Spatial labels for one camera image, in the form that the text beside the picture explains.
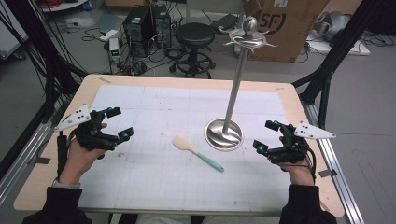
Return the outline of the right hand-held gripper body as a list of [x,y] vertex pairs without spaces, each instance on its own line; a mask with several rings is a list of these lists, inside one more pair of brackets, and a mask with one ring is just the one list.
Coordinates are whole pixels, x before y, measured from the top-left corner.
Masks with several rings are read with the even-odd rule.
[[295,163],[304,159],[307,152],[310,150],[310,146],[306,142],[307,139],[336,137],[335,133],[330,133],[302,121],[297,127],[294,127],[292,124],[280,124],[281,126],[279,131],[283,134],[281,140],[283,146],[278,148],[268,148],[266,153],[267,159],[273,164],[281,162]]

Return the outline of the metal hook stand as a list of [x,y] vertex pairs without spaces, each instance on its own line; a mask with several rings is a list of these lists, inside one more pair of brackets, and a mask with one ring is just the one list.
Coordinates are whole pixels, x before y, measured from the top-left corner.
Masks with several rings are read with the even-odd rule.
[[244,132],[241,126],[232,120],[233,110],[249,53],[270,45],[264,35],[265,32],[259,31],[258,20],[254,17],[247,17],[240,28],[229,32],[228,45],[239,47],[240,54],[233,76],[226,115],[224,118],[209,121],[204,131],[206,142],[216,150],[233,151],[238,149],[244,141]]

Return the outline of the cream spatula with green handle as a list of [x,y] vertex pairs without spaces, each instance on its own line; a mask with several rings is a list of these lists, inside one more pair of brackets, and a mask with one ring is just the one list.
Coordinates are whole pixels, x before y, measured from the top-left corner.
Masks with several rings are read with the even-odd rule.
[[224,172],[225,169],[218,164],[217,162],[209,159],[207,156],[205,156],[204,154],[200,153],[197,149],[195,149],[191,143],[191,141],[181,135],[176,135],[173,140],[172,143],[175,147],[177,147],[180,150],[188,150],[190,152],[192,152],[193,154],[195,154],[198,158],[200,158],[201,160],[203,160],[204,162],[206,162],[207,164],[209,164],[211,167],[213,167],[214,169],[220,171],[220,172]]

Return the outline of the person's right hand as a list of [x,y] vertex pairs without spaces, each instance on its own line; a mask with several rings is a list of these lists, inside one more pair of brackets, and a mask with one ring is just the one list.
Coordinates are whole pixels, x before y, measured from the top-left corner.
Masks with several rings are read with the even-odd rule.
[[292,185],[314,186],[315,181],[311,174],[307,159],[295,163],[281,162],[278,166],[289,173]]

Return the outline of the grey wristband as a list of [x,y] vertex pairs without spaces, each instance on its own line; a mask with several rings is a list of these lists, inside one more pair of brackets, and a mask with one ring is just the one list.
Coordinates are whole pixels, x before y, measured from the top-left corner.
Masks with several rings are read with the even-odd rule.
[[63,189],[79,189],[80,183],[78,184],[63,184],[59,182],[59,179],[54,179],[51,185],[52,188],[63,188]]

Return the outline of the white device with green display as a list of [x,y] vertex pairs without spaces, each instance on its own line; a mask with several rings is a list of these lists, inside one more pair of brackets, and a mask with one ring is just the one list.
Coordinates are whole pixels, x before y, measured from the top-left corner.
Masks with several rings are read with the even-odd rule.
[[120,43],[117,38],[109,39],[109,54],[113,62],[117,62],[120,59]]

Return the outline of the white grid mat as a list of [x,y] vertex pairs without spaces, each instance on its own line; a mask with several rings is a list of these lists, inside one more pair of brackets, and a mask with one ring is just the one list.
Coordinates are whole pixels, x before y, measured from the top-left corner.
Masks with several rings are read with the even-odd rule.
[[[241,147],[222,152],[205,140],[204,129],[224,116],[227,90],[102,86],[92,106],[111,106],[120,115],[107,120],[106,133],[133,127],[131,140],[108,152],[82,179],[79,205],[87,210],[277,213],[288,199],[289,178],[252,143],[279,147],[267,120],[285,122],[278,94],[240,91],[233,112],[244,132]],[[220,164],[220,172],[172,143],[176,135]]]

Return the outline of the white power strip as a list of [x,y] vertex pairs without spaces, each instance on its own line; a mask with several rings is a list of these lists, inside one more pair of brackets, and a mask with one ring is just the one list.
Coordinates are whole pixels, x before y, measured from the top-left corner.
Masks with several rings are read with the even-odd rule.
[[110,30],[107,33],[105,33],[104,35],[100,36],[99,39],[101,41],[107,41],[109,38],[112,38],[114,35],[116,35],[118,33],[117,30]]

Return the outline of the large black computer tower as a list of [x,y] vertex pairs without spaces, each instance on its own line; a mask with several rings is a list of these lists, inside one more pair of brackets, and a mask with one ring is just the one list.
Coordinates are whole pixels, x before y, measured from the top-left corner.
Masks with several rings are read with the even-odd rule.
[[149,41],[154,37],[150,6],[133,6],[122,25],[131,53],[135,57],[147,57]]

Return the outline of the narrow black computer tower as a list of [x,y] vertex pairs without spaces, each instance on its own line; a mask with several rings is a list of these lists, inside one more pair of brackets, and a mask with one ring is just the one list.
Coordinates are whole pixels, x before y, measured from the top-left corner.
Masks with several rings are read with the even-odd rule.
[[154,5],[151,7],[157,45],[160,49],[167,49],[172,46],[171,18],[166,5]]

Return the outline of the black round stool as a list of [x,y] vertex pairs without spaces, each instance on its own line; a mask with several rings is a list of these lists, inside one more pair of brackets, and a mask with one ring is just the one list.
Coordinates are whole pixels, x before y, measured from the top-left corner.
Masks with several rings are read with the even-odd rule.
[[181,25],[176,31],[176,39],[179,44],[187,47],[190,52],[183,52],[176,57],[174,63],[169,67],[170,72],[177,69],[184,74],[184,77],[195,77],[198,74],[206,73],[211,79],[210,69],[214,69],[216,64],[200,49],[207,48],[215,39],[212,28],[203,23],[190,22]]

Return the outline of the black flat device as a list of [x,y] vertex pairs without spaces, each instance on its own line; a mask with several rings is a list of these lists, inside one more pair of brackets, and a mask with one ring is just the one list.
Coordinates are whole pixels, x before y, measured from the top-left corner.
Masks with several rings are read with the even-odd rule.
[[233,28],[237,23],[237,17],[233,14],[227,14],[226,16],[223,16],[217,21],[214,21],[210,24],[210,26],[215,30],[215,31],[225,31],[228,29]]

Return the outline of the grey helmet-shaped device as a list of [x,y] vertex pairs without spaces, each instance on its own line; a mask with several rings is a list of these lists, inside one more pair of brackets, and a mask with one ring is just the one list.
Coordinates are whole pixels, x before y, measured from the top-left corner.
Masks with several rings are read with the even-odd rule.
[[350,21],[350,16],[339,11],[324,12],[315,22],[313,30],[327,42],[333,42]]

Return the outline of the aluminium rail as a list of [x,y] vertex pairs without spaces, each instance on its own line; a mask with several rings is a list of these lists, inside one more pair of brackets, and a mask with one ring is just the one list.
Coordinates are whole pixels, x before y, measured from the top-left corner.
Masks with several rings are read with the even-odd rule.
[[10,151],[0,161],[0,206],[13,190],[16,182],[29,164],[43,161],[39,151],[48,143],[54,125],[63,116],[67,105],[56,105],[48,117],[41,106]]
[[365,224],[361,211],[347,183],[341,164],[335,155],[331,139],[326,137],[324,139],[319,139],[317,143],[326,167],[329,171],[335,171],[335,175],[331,175],[331,179],[337,190],[349,224]]

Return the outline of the black frame stand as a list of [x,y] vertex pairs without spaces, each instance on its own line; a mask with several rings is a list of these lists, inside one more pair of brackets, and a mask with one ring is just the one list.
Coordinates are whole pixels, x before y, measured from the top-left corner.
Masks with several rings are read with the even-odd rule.
[[305,105],[313,106],[320,93],[319,110],[314,121],[319,128],[326,125],[327,108],[332,76],[345,59],[353,45],[360,39],[363,31],[381,14],[391,0],[362,0],[344,31],[337,38],[321,65],[313,73],[294,82],[294,88],[307,85],[299,94]]
[[32,0],[4,0],[4,2],[31,41],[31,44],[28,44],[13,27],[10,19],[0,12],[0,21],[25,48],[35,70],[45,79],[43,86],[45,103],[41,110],[43,120],[48,121],[56,112],[56,101],[63,96],[71,97],[77,92],[79,84],[73,74],[85,77],[88,73],[61,56],[51,41]]

